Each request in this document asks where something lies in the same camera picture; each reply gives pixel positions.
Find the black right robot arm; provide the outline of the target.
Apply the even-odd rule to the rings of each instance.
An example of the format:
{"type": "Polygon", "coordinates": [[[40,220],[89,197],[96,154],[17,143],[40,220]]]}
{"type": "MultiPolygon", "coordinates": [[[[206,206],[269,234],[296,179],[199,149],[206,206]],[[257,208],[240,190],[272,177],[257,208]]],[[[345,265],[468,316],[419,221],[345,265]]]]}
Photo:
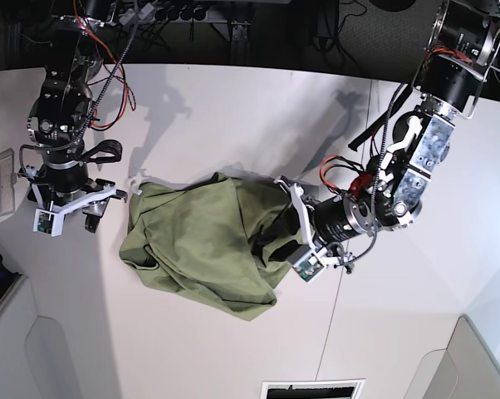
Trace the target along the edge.
{"type": "Polygon", "coordinates": [[[98,28],[113,18],[114,1],[53,1],[51,16],[57,20],[52,48],[45,66],[46,76],[27,118],[31,150],[42,158],[34,167],[19,162],[18,174],[30,185],[29,200],[36,203],[33,230],[52,237],[61,235],[67,215],[76,211],[86,217],[87,231],[96,232],[109,200],[126,194],[115,183],[91,179],[88,166],[118,163],[122,145],[103,140],[85,147],[84,135],[96,120],[105,94],[91,90],[104,65],[98,28]]]}

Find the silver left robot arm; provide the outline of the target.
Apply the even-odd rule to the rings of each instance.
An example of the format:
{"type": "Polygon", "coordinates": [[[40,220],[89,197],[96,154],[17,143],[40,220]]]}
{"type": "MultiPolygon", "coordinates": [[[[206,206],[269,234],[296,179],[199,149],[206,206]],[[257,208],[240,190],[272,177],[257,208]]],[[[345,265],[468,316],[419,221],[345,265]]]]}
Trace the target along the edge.
{"type": "Polygon", "coordinates": [[[341,155],[320,165],[331,197],[318,201],[285,177],[287,206],[255,243],[305,281],[326,268],[354,268],[345,243],[411,225],[436,165],[449,152],[454,121],[470,118],[500,49],[500,1],[445,1],[424,59],[410,84],[399,86],[386,112],[350,148],[370,146],[366,163],[341,155]]]}

